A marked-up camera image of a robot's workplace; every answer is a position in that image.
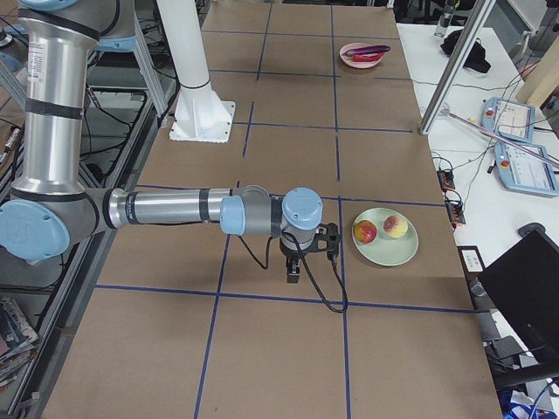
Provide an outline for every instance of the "power cord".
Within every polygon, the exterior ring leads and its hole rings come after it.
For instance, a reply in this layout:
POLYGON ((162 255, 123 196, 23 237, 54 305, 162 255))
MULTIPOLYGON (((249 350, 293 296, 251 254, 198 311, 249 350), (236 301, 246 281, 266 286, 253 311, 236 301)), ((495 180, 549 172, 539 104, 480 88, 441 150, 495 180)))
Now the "power cord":
POLYGON ((311 272, 310 268, 308 267, 307 260, 305 259, 305 253, 301 249, 301 247, 299 245, 299 242, 297 241, 297 238, 295 238, 295 236, 293 234, 288 233, 286 231, 283 232, 283 236, 287 237, 291 243, 295 244, 295 247, 297 248, 297 254, 299 256, 300 261, 303 263, 303 266, 305 267, 305 271, 307 272, 308 278, 311 280, 311 283, 313 284, 313 287, 316 290, 316 293, 319 295, 319 297, 321 298, 324 305, 331 312, 345 313, 348 310, 348 294, 346 292, 346 287, 343 284, 342 279, 340 278, 340 275, 338 274, 337 262, 336 262, 335 256, 333 256, 333 257, 328 256, 328 259, 330 260, 330 263, 332 264, 332 271, 334 271, 336 281, 338 282, 338 285, 340 286, 340 289, 342 290, 342 308, 334 307, 332 305, 332 303, 330 301, 328 301, 328 299, 324 296, 324 293, 322 292, 322 289, 316 283, 316 280, 314 279, 313 273, 311 272))
POLYGON ((242 236, 237 236, 237 237, 240 240, 240 242, 243 244, 245 249, 248 251, 248 253, 251 255, 254 262, 256 262, 263 270, 267 271, 268 268, 270 267, 270 243, 272 242, 272 236, 270 236, 266 241, 266 253, 265 253, 264 263, 259 261, 259 259, 256 257, 256 255, 251 250, 251 248, 249 247, 249 245, 246 243, 246 241, 243 239, 242 236))

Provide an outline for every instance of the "purple object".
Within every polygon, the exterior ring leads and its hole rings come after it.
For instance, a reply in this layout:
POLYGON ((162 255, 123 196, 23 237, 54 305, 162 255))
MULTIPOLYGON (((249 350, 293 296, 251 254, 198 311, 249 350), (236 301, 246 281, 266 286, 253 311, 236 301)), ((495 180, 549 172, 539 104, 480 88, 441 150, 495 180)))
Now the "purple object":
POLYGON ((343 55, 347 55, 348 57, 353 57, 355 54, 358 55, 366 55, 366 54, 380 54, 382 52, 390 51, 390 47, 387 45, 372 45, 372 46, 364 46, 363 48, 354 48, 352 50, 347 50, 343 53, 343 55))

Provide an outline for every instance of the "peach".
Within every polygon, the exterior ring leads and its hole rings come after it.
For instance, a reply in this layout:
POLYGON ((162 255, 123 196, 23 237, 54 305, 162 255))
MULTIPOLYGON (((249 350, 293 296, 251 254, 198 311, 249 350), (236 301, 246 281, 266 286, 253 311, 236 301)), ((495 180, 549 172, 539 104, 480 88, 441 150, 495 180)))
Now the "peach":
POLYGON ((400 238, 408 231, 408 222, 400 216, 389 216, 384 220, 383 228, 388 237, 400 238))
POLYGON ((376 226, 369 220, 355 223, 353 226, 353 236, 360 243, 371 243, 376 237, 376 226))

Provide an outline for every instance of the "white desk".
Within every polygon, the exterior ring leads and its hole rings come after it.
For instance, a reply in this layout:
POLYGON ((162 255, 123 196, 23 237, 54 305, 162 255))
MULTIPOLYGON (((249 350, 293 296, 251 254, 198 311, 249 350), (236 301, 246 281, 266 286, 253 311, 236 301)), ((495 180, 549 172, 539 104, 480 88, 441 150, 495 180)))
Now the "white desk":
MULTIPOLYGON (((406 61, 422 113, 435 91, 435 86, 417 82, 438 83, 445 69, 448 58, 440 49, 440 38, 433 36, 434 26, 399 24, 398 30, 404 46, 406 61)), ((459 71, 456 84, 474 85, 485 88, 503 87, 518 74, 513 63, 502 47, 494 31, 484 28, 480 34, 482 45, 487 51, 487 61, 491 70, 480 74, 467 69, 459 71)), ((451 110, 465 118, 479 120, 482 100, 501 96, 503 90, 486 92, 484 90, 455 86, 446 102, 451 110)), ((538 110, 536 120, 545 118, 538 110)), ((536 124, 537 127, 549 127, 547 122, 536 124)), ((436 120, 429 134, 431 150, 437 151, 450 160, 454 166, 474 159, 487 147, 488 138, 465 127, 456 120, 441 117, 436 120)), ((559 140, 552 133, 535 132, 534 144, 546 147, 551 155, 559 156, 559 140)), ((546 198, 511 192, 503 188, 497 171, 491 175, 487 169, 493 163, 490 151, 481 163, 480 173, 472 184, 470 196, 466 202, 466 225, 458 227, 454 234, 457 245, 475 244, 479 247, 486 264, 496 258, 520 240, 517 229, 524 224, 542 223, 548 235, 559 243, 559 198, 546 198)), ((467 189, 478 168, 473 162, 456 169, 454 181, 457 191, 466 198, 467 189)))

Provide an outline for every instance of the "blue tape line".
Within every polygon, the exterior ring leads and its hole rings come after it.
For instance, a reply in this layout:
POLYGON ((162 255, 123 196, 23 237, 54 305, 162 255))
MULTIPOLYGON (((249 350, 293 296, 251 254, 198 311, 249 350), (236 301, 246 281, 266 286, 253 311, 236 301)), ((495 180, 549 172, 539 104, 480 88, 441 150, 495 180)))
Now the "blue tape line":
POLYGON ((349 374, 348 312, 343 312, 343 359, 346 374, 346 418, 351 419, 351 380, 349 374))
MULTIPOLYGON (((213 33, 234 33, 234 34, 246 34, 246 35, 265 35, 266 32, 255 32, 255 31, 214 31, 202 29, 202 32, 213 32, 213 33)), ((288 37, 311 37, 311 38, 330 38, 332 35, 321 35, 321 34, 310 34, 310 33, 285 33, 285 32, 267 32, 268 35, 279 35, 288 37)), ((334 35, 334 38, 348 38, 348 39, 394 39, 399 38, 393 37, 357 37, 354 35, 334 35)))
MULTIPOLYGON (((342 259, 342 275, 345 278, 345 268, 343 267, 342 259)), ((259 295, 259 294, 236 294, 232 292, 209 292, 209 291, 192 291, 192 290, 178 290, 175 288, 156 288, 147 286, 134 286, 134 285, 105 285, 97 284, 95 288, 101 289, 111 289, 111 290, 123 290, 123 291, 139 291, 139 292, 160 292, 167 294, 191 294, 191 295, 201 295, 206 297, 219 297, 230 298, 230 299, 260 299, 268 301, 283 301, 289 303, 309 303, 309 304, 322 304, 319 299, 302 299, 295 297, 277 297, 271 295, 259 295)), ((341 301, 332 301, 334 304, 341 304, 341 301)), ((381 303, 365 303, 353 301, 349 302, 350 306, 357 307, 370 307, 370 308, 388 308, 394 310, 407 310, 407 311, 420 311, 420 312, 436 312, 436 313, 457 313, 457 314, 475 314, 474 310, 467 310, 462 308, 440 308, 440 307, 429 307, 429 306, 404 306, 404 305, 393 305, 393 304, 381 304, 381 303)))
MULTIPOLYGON (((335 76, 335 46, 334 46, 334 11, 332 6, 330 6, 330 35, 332 39, 332 74, 335 76)), ((337 132, 338 130, 338 93, 337 86, 334 77, 334 126, 337 132)))
POLYGON ((340 131, 380 131, 384 133, 413 133, 410 129, 396 129, 396 128, 351 128, 351 127, 338 127, 340 131))
MULTIPOLYGON (((342 268, 342 283, 346 285, 345 251, 343 248, 343 205, 342 198, 337 197, 338 224, 340 226, 340 266, 342 268)), ((346 418, 351 419, 351 380, 349 375, 349 339, 348 339, 348 312, 343 313, 343 357, 346 375, 346 418)))
POLYGON ((251 113, 248 116, 248 128, 246 129, 245 146, 243 147, 243 158, 246 157, 246 149, 248 148, 248 138, 249 138, 249 135, 251 134, 252 113, 253 112, 254 112, 254 100, 252 101, 252 104, 251 104, 251 113))
POLYGON ((272 76, 304 76, 304 77, 340 77, 333 74, 312 74, 310 72, 251 72, 248 70, 229 70, 214 68, 209 70, 209 72, 233 72, 237 74, 269 74, 272 76))
POLYGON ((406 310, 410 312, 435 312, 435 313, 453 313, 453 314, 475 314, 475 310, 465 308, 442 308, 429 306, 403 306, 399 304, 380 304, 380 303, 359 303, 350 302, 353 307, 369 307, 369 308, 388 308, 392 310, 406 310))
POLYGON ((160 292, 166 294, 204 295, 207 297, 213 297, 216 295, 216 293, 210 291, 178 290, 176 288, 157 288, 153 286, 97 284, 95 288, 121 291, 160 292))
MULTIPOLYGON (((196 190, 197 188, 183 188, 180 186, 163 186, 163 185, 147 185, 147 184, 138 184, 136 185, 137 188, 152 188, 152 189, 171 189, 171 190, 196 190)), ((435 207, 435 208, 444 208, 445 205, 443 203, 414 203, 409 201, 393 201, 393 200, 386 200, 386 199, 369 199, 369 198, 349 198, 346 196, 321 196, 321 199, 326 199, 329 201, 337 201, 341 200, 343 202, 353 202, 353 203, 390 203, 394 205, 414 205, 418 207, 435 207)))
POLYGON ((342 179, 342 170, 340 169, 340 139, 337 135, 335 137, 335 170, 336 180, 340 181, 342 179))
POLYGON ((266 39, 268 38, 268 28, 270 27, 270 17, 272 16, 273 3, 270 3, 270 10, 268 11, 268 20, 266 21, 266 32, 264 33, 264 41, 262 42, 262 52, 260 53, 259 72, 256 75, 256 81, 260 79, 260 71, 262 70, 262 59, 264 58, 264 50, 266 49, 266 39))
POLYGON ((202 403, 202 393, 204 391, 206 371, 208 368, 208 360, 210 358, 211 340, 213 339, 213 331, 216 325, 217 306, 219 305, 219 293, 221 292, 221 284, 223 284, 224 281, 225 261, 227 260, 227 252, 229 250, 230 240, 231 240, 231 236, 228 235, 227 239, 225 240, 225 250, 224 250, 224 257, 221 261, 221 270, 219 271, 219 281, 217 282, 216 301, 214 302, 213 311, 211 313, 210 331, 208 332, 208 340, 206 342, 206 350, 204 353, 204 363, 202 364, 202 372, 200 374, 200 384, 198 385, 196 407, 194 408, 194 419, 197 419, 200 413, 200 405, 202 403))
MULTIPOLYGON (((232 292, 222 292, 221 297, 230 299, 259 299, 265 301, 283 301, 289 303, 308 303, 308 304, 322 304, 319 299, 300 299, 295 297, 275 297, 273 295, 258 295, 258 294, 235 294, 232 292)), ((340 304, 341 301, 333 301, 335 304, 340 304)))

